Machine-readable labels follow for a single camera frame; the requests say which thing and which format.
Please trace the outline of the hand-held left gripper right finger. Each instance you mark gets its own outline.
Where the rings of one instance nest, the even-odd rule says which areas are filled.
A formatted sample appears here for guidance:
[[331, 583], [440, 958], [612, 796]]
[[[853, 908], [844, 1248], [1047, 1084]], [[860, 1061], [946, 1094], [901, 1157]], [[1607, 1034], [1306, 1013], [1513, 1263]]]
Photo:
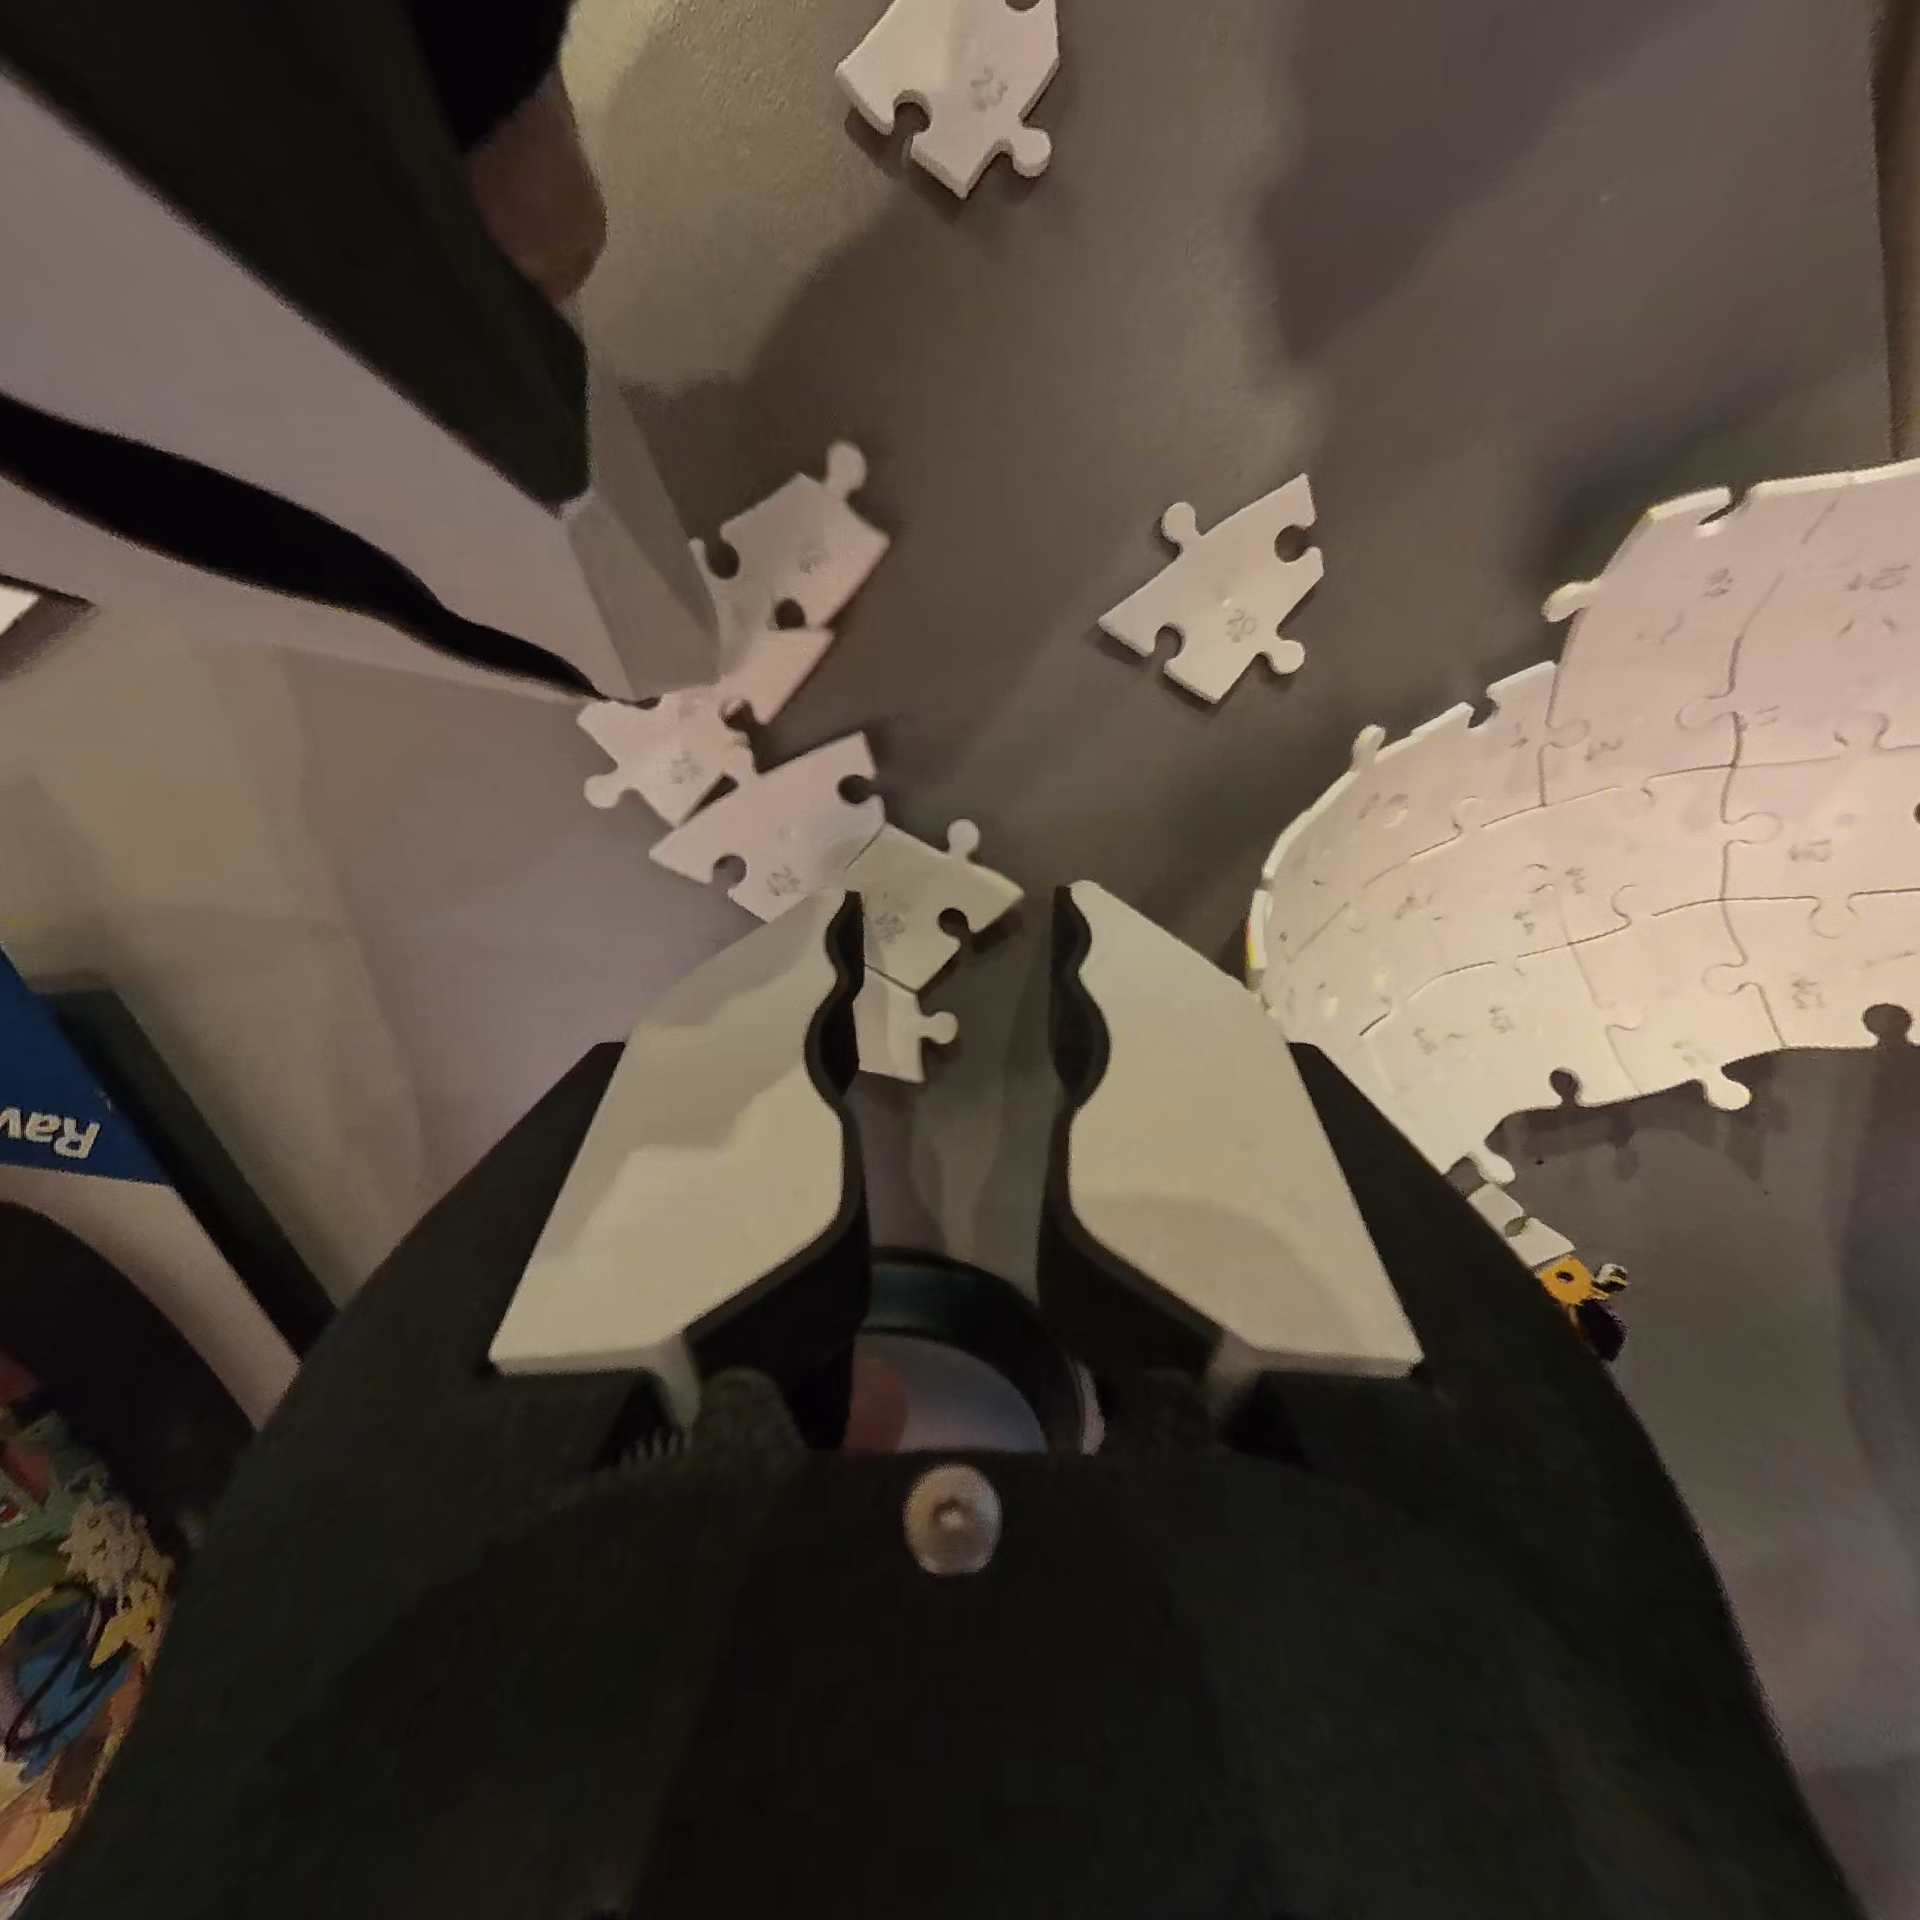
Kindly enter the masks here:
[[1283, 1028], [1095, 881], [1048, 937], [1039, 1305], [1092, 1380], [1228, 1412], [1260, 1380], [1413, 1380], [1422, 1345]]

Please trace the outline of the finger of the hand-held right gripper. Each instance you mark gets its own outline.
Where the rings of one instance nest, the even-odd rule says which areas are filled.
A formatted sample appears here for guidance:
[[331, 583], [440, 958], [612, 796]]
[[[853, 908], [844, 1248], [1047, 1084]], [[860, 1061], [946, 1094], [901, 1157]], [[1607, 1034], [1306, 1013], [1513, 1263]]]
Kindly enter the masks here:
[[2, 437], [118, 437], [364, 534], [602, 699], [719, 679], [719, 614], [618, 379], [548, 507], [2, 73]]
[[2, 437], [2, 580], [348, 659], [602, 694], [582, 667], [459, 614], [364, 534], [118, 437]]

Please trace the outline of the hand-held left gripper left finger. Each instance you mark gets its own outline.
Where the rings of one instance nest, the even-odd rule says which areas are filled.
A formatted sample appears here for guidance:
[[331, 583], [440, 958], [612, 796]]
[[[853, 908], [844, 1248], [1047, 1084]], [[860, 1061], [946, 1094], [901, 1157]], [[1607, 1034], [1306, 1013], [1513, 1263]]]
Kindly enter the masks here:
[[687, 1429], [711, 1380], [824, 1393], [871, 1305], [851, 1114], [860, 896], [828, 886], [655, 1003], [597, 1098], [490, 1363], [628, 1374]]

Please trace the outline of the pile of white puzzle pieces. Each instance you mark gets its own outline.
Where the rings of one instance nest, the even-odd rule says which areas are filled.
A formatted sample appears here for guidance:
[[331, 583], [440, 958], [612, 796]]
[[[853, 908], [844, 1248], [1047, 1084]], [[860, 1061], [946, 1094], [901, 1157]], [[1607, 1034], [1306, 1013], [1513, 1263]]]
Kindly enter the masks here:
[[846, 886], [865, 915], [865, 985], [853, 1004], [860, 1067], [921, 1086], [927, 1053], [959, 1035], [926, 994], [961, 946], [996, 931], [1022, 883], [981, 862], [981, 830], [950, 823], [932, 845], [887, 823], [877, 757], [861, 730], [762, 767], [753, 726], [770, 726], [835, 649], [835, 622], [887, 556], [889, 534], [860, 510], [870, 460], [836, 440], [822, 468], [787, 476], [733, 517], [719, 572], [706, 543], [690, 555], [719, 614], [717, 682], [639, 703], [588, 699], [579, 729], [604, 757], [585, 781], [594, 809], [640, 802], [663, 828], [651, 860], [717, 883], [757, 921]]

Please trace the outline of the colourful printed puzzle box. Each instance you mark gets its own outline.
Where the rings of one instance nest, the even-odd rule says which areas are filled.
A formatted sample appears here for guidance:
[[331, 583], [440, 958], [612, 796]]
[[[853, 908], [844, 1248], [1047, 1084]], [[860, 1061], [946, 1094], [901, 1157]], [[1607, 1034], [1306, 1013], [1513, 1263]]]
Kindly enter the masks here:
[[98, 1803], [336, 1305], [129, 1003], [2, 957], [2, 1917]]

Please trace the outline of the partly built white puzzle ball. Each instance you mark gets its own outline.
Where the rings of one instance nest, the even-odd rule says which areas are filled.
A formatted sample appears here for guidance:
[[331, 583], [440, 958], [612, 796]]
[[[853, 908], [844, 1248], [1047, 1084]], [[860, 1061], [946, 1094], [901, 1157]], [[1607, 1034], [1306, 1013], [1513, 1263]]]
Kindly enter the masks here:
[[1492, 1134], [1860, 1049], [1917, 1014], [1917, 460], [1694, 492], [1564, 586], [1558, 659], [1384, 738], [1273, 845], [1246, 979], [1549, 1299], [1621, 1274], [1521, 1214]]

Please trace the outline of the flat white jigsaw piece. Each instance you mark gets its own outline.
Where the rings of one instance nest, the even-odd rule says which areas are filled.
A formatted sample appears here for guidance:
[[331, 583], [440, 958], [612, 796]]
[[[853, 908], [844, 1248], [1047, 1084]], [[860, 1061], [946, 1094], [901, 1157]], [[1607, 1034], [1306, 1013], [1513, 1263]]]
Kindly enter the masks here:
[[1056, 4], [889, 4], [835, 81], [871, 132], [889, 133], [901, 107], [921, 108], [906, 155], [967, 199], [1000, 155], [1022, 182], [1047, 173], [1052, 140], [1026, 116], [1057, 67]]
[[1210, 708], [1228, 696], [1254, 663], [1280, 679], [1296, 674], [1306, 651], [1284, 625], [1326, 575], [1313, 526], [1306, 473], [1210, 530], [1199, 524], [1195, 504], [1175, 500], [1161, 513], [1170, 560], [1104, 609], [1095, 629], [1138, 656], [1153, 656], [1161, 636], [1175, 631], [1181, 644], [1163, 679]]

